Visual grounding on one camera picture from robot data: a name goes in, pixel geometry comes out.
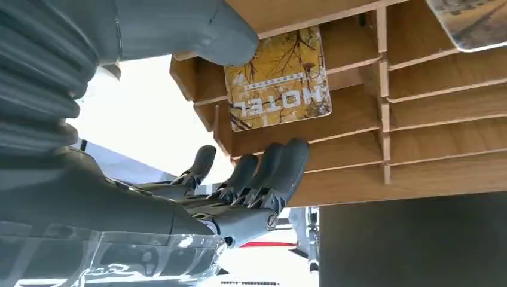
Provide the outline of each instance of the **transparent plastic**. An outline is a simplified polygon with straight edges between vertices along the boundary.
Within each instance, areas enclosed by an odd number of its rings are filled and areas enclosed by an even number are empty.
[[[171,281],[195,285],[215,276],[226,248],[219,236],[99,232],[52,225],[38,232],[0,222],[0,286],[94,286]]]
[[[476,52],[507,45],[506,1],[426,1],[458,50]]]

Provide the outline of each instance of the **wooden divider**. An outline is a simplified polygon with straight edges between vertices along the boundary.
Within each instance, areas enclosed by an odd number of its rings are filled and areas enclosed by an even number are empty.
[[[447,124],[392,134],[393,165],[507,150],[507,118]]]
[[[391,102],[507,82],[507,48],[459,53],[391,71]]]
[[[507,117],[507,85],[499,84],[395,103],[392,130]]]
[[[389,69],[401,69],[458,53],[425,0],[389,6]]]

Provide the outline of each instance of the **shelf compartment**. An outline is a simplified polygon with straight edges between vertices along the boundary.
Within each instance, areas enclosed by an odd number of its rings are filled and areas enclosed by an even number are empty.
[[[500,84],[391,104],[391,130],[507,117],[507,85]]]
[[[507,48],[458,53],[389,73],[389,101],[402,102],[507,82]]]
[[[361,25],[357,16],[322,24],[320,33],[328,75],[373,64],[380,57],[375,31]]]
[[[393,132],[391,165],[507,150],[507,118]]]
[[[389,6],[387,15],[390,70],[458,53],[425,0]]]

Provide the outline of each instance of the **red stripe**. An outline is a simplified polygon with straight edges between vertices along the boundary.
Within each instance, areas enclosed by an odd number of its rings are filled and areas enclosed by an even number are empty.
[[[259,241],[252,241],[245,243],[241,245],[242,248],[244,247],[296,247],[295,243],[288,243],[288,242],[259,242]]]

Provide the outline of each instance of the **wooden panel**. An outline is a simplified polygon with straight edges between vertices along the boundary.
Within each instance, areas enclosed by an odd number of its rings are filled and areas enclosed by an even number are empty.
[[[350,69],[343,72],[328,74],[329,90],[339,90],[362,84],[358,69]]]
[[[395,103],[391,109],[392,130],[507,117],[507,85]]]
[[[195,100],[197,94],[197,60],[177,61],[171,59],[169,74],[178,85],[186,100]]]
[[[507,82],[507,48],[459,53],[390,72],[391,102]]]
[[[320,26],[328,74],[374,63],[379,55],[374,31],[348,17]]]
[[[227,0],[260,38],[287,33],[376,9],[375,0]]]
[[[458,53],[425,0],[387,8],[389,69],[400,69]]]
[[[289,205],[310,206],[507,190],[507,152],[392,167],[385,185],[378,166],[308,173]]]
[[[224,67],[201,58],[196,59],[200,60],[197,65],[198,89],[195,101],[203,104],[226,99]]]
[[[319,142],[378,129],[375,99],[367,96],[362,86],[336,90],[331,95],[329,116],[235,132],[233,156],[259,152],[271,142],[285,143],[291,138]]]
[[[392,133],[391,164],[407,164],[507,149],[507,118]]]
[[[360,133],[310,145],[306,172],[338,169],[382,162],[374,132]]]

